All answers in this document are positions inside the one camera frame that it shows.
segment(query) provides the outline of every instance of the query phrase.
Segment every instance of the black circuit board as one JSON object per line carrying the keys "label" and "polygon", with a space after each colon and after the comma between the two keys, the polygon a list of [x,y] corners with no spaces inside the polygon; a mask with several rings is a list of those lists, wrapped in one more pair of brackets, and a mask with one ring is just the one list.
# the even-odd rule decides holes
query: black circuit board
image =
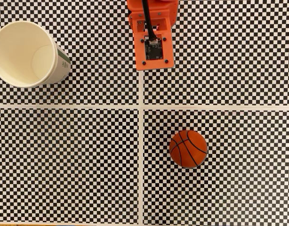
{"label": "black circuit board", "polygon": [[146,60],[160,60],[163,59],[162,41],[157,39],[156,41],[146,40],[145,45],[145,57]]}

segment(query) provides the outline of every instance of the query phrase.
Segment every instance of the black and white checkerboard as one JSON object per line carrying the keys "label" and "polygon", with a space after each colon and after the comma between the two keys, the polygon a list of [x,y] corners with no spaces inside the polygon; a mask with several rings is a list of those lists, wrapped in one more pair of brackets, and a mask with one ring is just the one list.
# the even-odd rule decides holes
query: black and white checkerboard
{"label": "black and white checkerboard", "polygon": [[[196,169],[168,152],[183,129],[209,147]],[[289,226],[289,112],[145,111],[144,223]]]}
{"label": "black and white checkerboard", "polygon": [[181,0],[173,44],[145,104],[289,104],[289,0]]}
{"label": "black and white checkerboard", "polygon": [[0,110],[0,221],[137,223],[137,110]]}
{"label": "black and white checkerboard", "polygon": [[[72,72],[61,84],[20,89],[0,79],[0,104],[136,104],[133,39],[121,14],[128,9],[125,1],[117,2],[118,9],[113,4],[100,4],[96,0],[0,0],[0,29],[17,20],[35,22],[53,36],[72,61]],[[110,10],[118,10],[114,14],[116,24],[112,12],[102,16]],[[114,36],[113,41],[106,35]]]}
{"label": "black and white checkerboard", "polygon": [[[0,29],[36,22],[72,60],[60,84],[0,79],[0,222],[289,226],[289,111],[275,106],[289,107],[289,0],[181,0],[176,66],[145,73],[127,17],[126,0],[0,0]],[[197,169],[170,159],[181,129],[209,145]]]}

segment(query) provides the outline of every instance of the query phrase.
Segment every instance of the orange basketball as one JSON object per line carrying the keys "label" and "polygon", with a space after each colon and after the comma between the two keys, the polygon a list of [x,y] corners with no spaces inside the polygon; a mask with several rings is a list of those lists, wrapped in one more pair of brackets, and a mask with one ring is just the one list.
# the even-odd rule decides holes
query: orange basketball
{"label": "orange basketball", "polygon": [[207,149],[203,136],[192,130],[178,132],[169,144],[171,158],[184,168],[200,166],[207,156]]}

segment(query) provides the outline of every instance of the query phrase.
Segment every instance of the white paper cup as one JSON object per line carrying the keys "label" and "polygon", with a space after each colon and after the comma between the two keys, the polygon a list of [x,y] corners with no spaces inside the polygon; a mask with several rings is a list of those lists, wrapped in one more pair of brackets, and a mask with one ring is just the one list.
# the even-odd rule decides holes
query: white paper cup
{"label": "white paper cup", "polygon": [[0,30],[0,77],[16,87],[36,87],[64,80],[68,55],[39,25],[17,21]]}

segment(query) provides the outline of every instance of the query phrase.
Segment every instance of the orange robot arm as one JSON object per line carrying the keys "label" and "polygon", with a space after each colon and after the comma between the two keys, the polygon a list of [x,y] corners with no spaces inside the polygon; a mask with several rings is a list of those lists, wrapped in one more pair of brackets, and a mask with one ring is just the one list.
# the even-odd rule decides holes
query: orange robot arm
{"label": "orange robot arm", "polygon": [[136,69],[171,68],[175,65],[171,28],[177,20],[179,0],[148,0],[151,24],[157,39],[148,39],[142,0],[127,0],[133,30]]}

